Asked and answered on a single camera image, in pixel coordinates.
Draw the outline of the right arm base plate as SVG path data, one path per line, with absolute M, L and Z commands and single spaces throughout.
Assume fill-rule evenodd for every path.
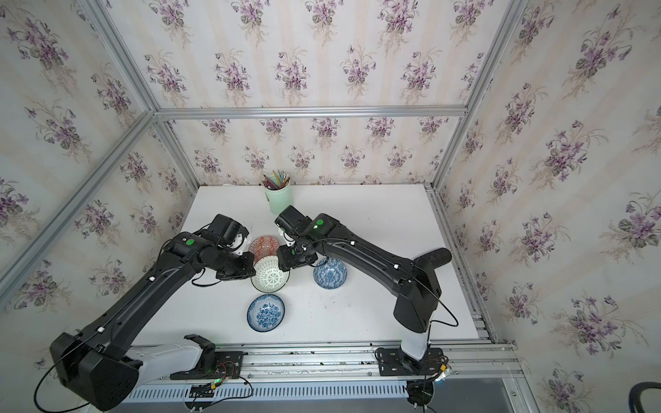
M 377 348 L 375 359 L 381 377 L 435 377 L 445 371 L 449 364 L 449 358 L 442 349 L 437 348 L 428 348 L 420 361 L 408 356 L 400 348 Z

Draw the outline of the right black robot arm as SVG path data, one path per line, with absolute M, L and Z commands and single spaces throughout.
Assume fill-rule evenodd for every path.
M 428 330 L 442 293 L 437 267 L 430 259 L 396 256 L 324 213 L 312 220 L 296 211 L 283 212 L 275 225 L 294 242 L 277 251 L 281 270 L 311 265 L 319 256 L 337 259 L 376 280 L 396 297 L 394 318 L 403 327 L 414 333 Z

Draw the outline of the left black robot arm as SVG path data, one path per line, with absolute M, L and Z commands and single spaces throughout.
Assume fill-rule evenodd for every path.
M 243 226 L 203 228 L 167 241 L 153 266 L 110 309 L 78 333 L 62 333 L 52 342 L 60 383 L 99 411 L 109 411 L 144 383 L 174 373 L 214 373 L 215 345 L 200 335 L 146 350 L 132 345 L 165 302 L 205 269 L 223 282 L 252 277 L 254 256 L 244 247 L 248 236 Z

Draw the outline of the green triangle patterned bowl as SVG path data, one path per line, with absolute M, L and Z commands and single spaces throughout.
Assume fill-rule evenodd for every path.
M 277 256 L 265 256 L 255 264 L 255 270 L 251 284 L 265 294 L 273 294 L 285 287 L 290 275 L 288 271 L 280 270 Z

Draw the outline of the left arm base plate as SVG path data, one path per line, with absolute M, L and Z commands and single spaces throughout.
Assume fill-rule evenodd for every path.
M 201 356 L 190 370 L 172 373 L 171 380 L 239 378 L 244 361 L 242 351 L 219 350 L 214 343 L 196 334 L 187 335 L 183 339 L 186 344 L 194 343 L 201 350 Z

